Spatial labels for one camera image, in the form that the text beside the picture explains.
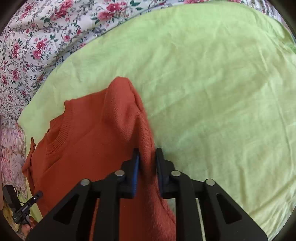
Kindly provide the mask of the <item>light green bed sheet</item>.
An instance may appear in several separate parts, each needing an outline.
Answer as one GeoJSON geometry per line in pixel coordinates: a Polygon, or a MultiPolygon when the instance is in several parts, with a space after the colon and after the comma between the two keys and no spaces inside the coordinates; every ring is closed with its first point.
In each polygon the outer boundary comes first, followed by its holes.
{"type": "Polygon", "coordinates": [[[27,146],[65,102],[118,77],[137,91],[154,147],[193,179],[212,178],[272,240],[295,208],[295,42],[238,3],[187,4],[138,16],[49,75],[23,110],[27,146]]]}

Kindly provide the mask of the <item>purple floral pillow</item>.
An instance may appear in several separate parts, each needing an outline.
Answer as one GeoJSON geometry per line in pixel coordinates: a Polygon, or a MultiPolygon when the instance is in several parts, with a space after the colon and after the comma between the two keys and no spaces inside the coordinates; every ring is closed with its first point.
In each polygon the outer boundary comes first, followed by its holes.
{"type": "Polygon", "coordinates": [[[25,157],[23,130],[16,122],[1,117],[1,181],[3,185],[12,185],[23,198],[27,198],[26,179],[22,173],[25,157]]]}

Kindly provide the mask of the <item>orange knit sweater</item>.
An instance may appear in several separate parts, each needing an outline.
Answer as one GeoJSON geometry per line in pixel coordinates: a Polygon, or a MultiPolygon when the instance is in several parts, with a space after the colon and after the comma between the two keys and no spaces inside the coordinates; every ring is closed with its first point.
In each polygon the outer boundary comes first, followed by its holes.
{"type": "Polygon", "coordinates": [[[31,142],[22,172],[46,215],[80,180],[97,181],[139,149],[136,197],[120,207],[120,240],[175,240],[176,219],[159,195],[154,141],[132,83],[115,78],[107,89],[65,102],[39,143],[31,142]]]}

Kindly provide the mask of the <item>yellow cartoon print cloth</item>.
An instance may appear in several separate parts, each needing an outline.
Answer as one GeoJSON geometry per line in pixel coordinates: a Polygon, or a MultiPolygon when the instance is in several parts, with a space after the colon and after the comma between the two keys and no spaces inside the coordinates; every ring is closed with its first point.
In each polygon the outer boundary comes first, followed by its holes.
{"type": "Polygon", "coordinates": [[[8,222],[13,231],[17,234],[19,238],[25,240],[29,232],[38,224],[31,216],[29,217],[29,225],[28,224],[16,224],[13,221],[13,211],[10,209],[8,204],[4,202],[2,213],[4,215],[5,220],[8,222]]]}

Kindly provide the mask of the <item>floral white quilt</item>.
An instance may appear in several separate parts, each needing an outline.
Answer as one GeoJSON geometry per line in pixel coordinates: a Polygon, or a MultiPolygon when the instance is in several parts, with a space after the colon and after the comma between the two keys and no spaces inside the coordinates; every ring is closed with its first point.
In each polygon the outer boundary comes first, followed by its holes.
{"type": "Polygon", "coordinates": [[[1,33],[1,124],[15,125],[51,72],[138,16],[188,1],[27,1],[1,33]]]}

